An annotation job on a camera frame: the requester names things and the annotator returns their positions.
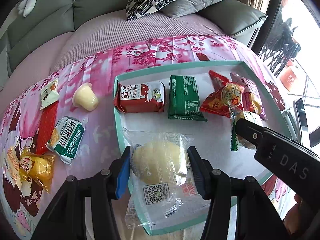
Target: green and white snack package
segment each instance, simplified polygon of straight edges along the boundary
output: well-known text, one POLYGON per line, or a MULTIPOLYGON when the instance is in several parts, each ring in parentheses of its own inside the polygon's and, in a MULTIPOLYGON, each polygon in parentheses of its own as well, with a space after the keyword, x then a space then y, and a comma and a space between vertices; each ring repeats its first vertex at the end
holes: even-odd
POLYGON ((71 165, 71 160, 76 157, 80 146, 85 124, 85 121, 80 122, 73 117, 62 117, 53 129, 47 147, 57 153, 64 163, 71 165))

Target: snack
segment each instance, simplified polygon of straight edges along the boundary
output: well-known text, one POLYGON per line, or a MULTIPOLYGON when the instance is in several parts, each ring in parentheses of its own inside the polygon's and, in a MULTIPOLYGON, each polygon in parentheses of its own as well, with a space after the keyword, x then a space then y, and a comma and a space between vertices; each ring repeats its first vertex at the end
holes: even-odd
POLYGON ((258 114, 262 120, 266 120, 267 117, 263 109, 257 85, 252 80, 240 77, 236 73, 231 72, 230 76, 233 82, 244 87, 244 92, 242 93, 244 111, 258 114))
POLYGON ((84 83, 77 88, 72 97, 72 104, 82 106, 88 111, 93 111, 99 104, 99 100, 92 91, 91 83, 84 83))
POLYGON ((46 145, 56 122, 58 103, 59 101, 56 101, 42 111, 36 148, 36 154, 38 155, 48 151, 46 145))
POLYGON ((207 121, 200 111, 195 77, 171 76, 169 119, 207 121))
POLYGON ((118 83, 114 105, 123 113, 163 112, 165 88, 161 82, 121 85, 118 83))
POLYGON ((64 116, 53 129, 47 147, 56 152, 64 163, 71 164, 71 160, 76 157, 84 130, 84 123, 64 116))
POLYGON ((242 93, 244 87, 230 82, 228 78, 212 70, 209 71, 215 92, 208 95, 201 105, 201 110, 230 117, 229 103, 243 110, 242 93))
POLYGON ((53 104, 59 99, 58 79, 49 82, 40 92, 41 106, 40 110, 53 104))
POLYGON ((180 147, 166 141, 148 142, 137 147, 132 154, 132 171, 147 185, 177 184, 177 177, 185 180, 187 176, 184 153, 181 156, 180 147))
POLYGON ((14 147, 11 146, 8 149, 7 155, 5 157, 5 166, 7 167, 11 177, 16 182, 18 189, 21 190, 21 180, 19 176, 19 160, 16 156, 14 147))
POLYGON ((25 148, 20 156, 19 174, 21 181, 33 179, 45 191, 50 192, 53 177, 54 154, 36 155, 25 148))
POLYGON ((231 133, 231 151, 237 151, 238 150, 238 143, 248 149, 255 149, 255 145, 247 141, 246 139, 242 138, 241 136, 237 135, 235 133, 235 125, 236 122, 240 118, 244 118, 250 122, 253 122, 257 125, 262 126, 262 121, 260 119, 260 116, 258 114, 248 112, 248 111, 242 111, 237 107, 229 108, 230 109, 230 119, 232 123, 232 133, 231 133))

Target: qr code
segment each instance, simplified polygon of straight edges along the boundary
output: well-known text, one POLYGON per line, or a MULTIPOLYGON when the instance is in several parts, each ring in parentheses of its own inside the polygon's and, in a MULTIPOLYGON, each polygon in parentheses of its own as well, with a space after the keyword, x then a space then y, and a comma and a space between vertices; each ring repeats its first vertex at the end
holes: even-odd
POLYGON ((143 186, 143 192, 147 205, 158 203, 169 197, 168 183, 143 186))

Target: pink floral tablecloth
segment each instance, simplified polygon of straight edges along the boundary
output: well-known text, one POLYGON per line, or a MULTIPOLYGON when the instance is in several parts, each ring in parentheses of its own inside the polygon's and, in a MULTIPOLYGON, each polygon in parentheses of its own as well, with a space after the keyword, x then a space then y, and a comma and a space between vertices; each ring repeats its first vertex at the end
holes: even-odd
MULTIPOLYGON (((120 156, 114 114, 113 83, 117 75, 147 67, 201 60, 244 61, 270 91, 280 110, 285 109, 285 93, 279 92, 274 76, 262 61, 245 45, 229 37, 179 36, 136 42, 108 49, 81 59, 51 74, 19 95, 8 106, 0 125, 0 199, 4 212, 14 231, 21 239, 30 239, 51 199, 65 181, 66 176, 78 179, 91 177, 120 156), (35 152, 41 118, 40 90, 51 80, 59 78, 60 101, 56 120, 67 115, 79 120, 88 119, 81 146, 72 165, 57 158, 52 180, 52 191, 46 193, 34 181, 22 183, 18 188, 5 164, 9 147, 15 148, 17 158, 25 147, 35 152), (81 84, 92 83, 99 98, 93 112, 72 105, 72 96, 81 84)), ((270 182, 268 189, 275 188, 270 182)), ((282 189, 276 201, 284 195, 282 189)))

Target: red snack package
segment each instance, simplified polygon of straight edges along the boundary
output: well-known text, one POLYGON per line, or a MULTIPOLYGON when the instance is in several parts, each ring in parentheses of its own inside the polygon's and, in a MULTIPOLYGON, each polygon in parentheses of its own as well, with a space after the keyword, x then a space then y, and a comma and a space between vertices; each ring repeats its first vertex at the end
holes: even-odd
POLYGON ((163 112, 165 88, 161 82, 121 85, 118 83, 114 105, 123 113, 163 112))
POLYGON ((200 110, 213 114, 230 117, 229 105, 243 110, 242 93, 244 87, 230 82, 228 78, 212 70, 209 71, 215 92, 208 95, 200 110))
POLYGON ((59 101, 56 101, 42 110, 36 148, 36 154, 38 155, 48 151, 46 145, 54 129, 58 103, 59 101))
POLYGON ((258 114, 261 120, 266 120, 266 113, 263 109, 257 85, 252 80, 240 77, 236 73, 231 72, 230 76, 233 82, 244 87, 242 94, 244 111, 258 114))

